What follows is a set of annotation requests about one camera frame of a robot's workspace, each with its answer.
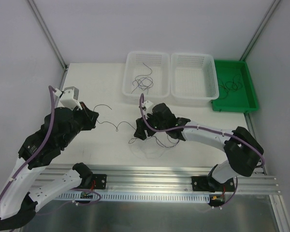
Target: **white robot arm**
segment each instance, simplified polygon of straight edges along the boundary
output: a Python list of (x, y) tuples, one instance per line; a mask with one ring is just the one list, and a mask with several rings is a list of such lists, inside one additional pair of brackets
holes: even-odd
[(35, 179), (52, 159), (60, 155), (80, 131), (95, 128), (99, 116), (77, 100), (77, 88), (68, 87), (60, 91), (50, 87), (50, 91), (51, 94), (55, 91), (64, 107), (54, 109), (53, 116), (47, 115), (41, 129), (30, 135), (20, 148), (16, 165), (0, 192), (0, 231), (26, 225), (44, 205), (65, 191), (76, 187), (89, 189), (92, 185), (94, 177), (91, 170), (78, 163), (50, 184), (29, 192)]
[(166, 132), (173, 139), (196, 141), (226, 153), (228, 159), (213, 167), (206, 181), (197, 183), (202, 190), (218, 191), (226, 181), (237, 175), (251, 176), (260, 160), (264, 165), (262, 147), (243, 127), (222, 130), (203, 126), (187, 118), (176, 118), (166, 104), (154, 106), (152, 102), (144, 101), (143, 95), (139, 107), (142, 117), (136, 120), (136, 138), (145, 140), (156, 132)]

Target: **green tray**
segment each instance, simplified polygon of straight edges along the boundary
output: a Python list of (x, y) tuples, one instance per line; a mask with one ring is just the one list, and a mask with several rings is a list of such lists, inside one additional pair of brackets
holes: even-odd
[(219, 98), (213, 100), (214, 111), (249, 113), (259, 109), (246, 62), (215, 60), (215, 67)]

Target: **metal floor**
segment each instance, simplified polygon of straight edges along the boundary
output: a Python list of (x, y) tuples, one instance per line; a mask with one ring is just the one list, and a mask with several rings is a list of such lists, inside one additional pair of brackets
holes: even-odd
[[(67, 204), (36, 216), (21, 232), (278, 232), (269, 196), (236, 195), (222, 210), (204, 203)], [(58, 208), (51, 201), (39, 213)]]

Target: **white backdrop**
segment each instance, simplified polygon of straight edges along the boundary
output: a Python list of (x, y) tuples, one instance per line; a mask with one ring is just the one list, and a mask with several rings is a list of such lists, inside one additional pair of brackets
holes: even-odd
[(25, 0), (0, 0), (0, 189), (25, 138), (50, 111), (62, 74)]
[(272, 0), (35, 0), (66, 62), (130, 51), (239, 59)]
[(254, 128), (290, 215), (290, 0), (282, 1), (247, 63), (260, 103)]

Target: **white tabletop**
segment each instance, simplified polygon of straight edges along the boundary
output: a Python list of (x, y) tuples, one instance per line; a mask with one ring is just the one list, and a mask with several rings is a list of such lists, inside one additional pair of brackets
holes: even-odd
[[(72, 63), (66, 76), (64, 87), (75, 86), (79, 91), (79, 101), (100, 114), (100, 122), (118, 124), (127, 121), (135, 126), (140, 117), (137, 104), (126, 103), (121, 93), (125, 64), (112, 63)], [(211, 106), (182, 107), (166, 101), (176, 116), (186, 117), (200, 124), (221, 129), (247, 127), (243, 114), (214, 112)], [(96, 124), (92, 131), (80, 132), (60, 156), (53, 160), (56, 164), (83, 162), (94, 165), (157, 166), (157, 167), (213, 167), (226, 160), (226, 155), (216, 148), (197, 142), (181, 141), (174, 148), (163, 148), (155, 139), (137, 140), (133, 144), (134, 129), (122, 123), (119, 131), (108, 124)], [(171, 145), (165, 133), (157, 135), (166, 145)]]

